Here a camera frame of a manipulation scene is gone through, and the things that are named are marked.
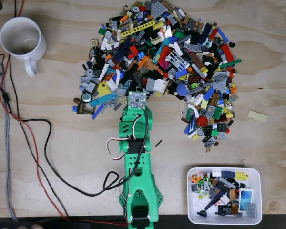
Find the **person's hand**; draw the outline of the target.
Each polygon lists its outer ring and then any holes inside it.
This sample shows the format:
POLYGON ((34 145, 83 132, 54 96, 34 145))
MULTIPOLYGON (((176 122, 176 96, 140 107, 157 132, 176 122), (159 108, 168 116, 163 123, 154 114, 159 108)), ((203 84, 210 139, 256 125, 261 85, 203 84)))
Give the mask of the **person's hand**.
POLYGON ((33 224, 30 226, 21 225, 21 226, 18 226, 16 229, 44 229, 44 227, 38 224, 33 224))

